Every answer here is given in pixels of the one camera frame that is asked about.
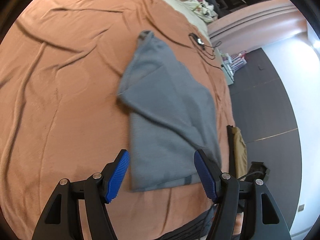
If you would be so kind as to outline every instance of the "folded gray cloth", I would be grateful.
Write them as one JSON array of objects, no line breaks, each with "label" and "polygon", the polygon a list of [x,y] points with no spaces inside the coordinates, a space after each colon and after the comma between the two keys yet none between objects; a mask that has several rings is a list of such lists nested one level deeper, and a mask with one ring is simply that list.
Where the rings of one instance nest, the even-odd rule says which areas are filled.
[{"label": "folded gray cloth", "polygon": [[152,31],[143,31],[138,37],[138,48],[122,77],[118,98],[132,109],[133,191],[200,182],[193,161],[197,149],[221,167],[210,92]]}]

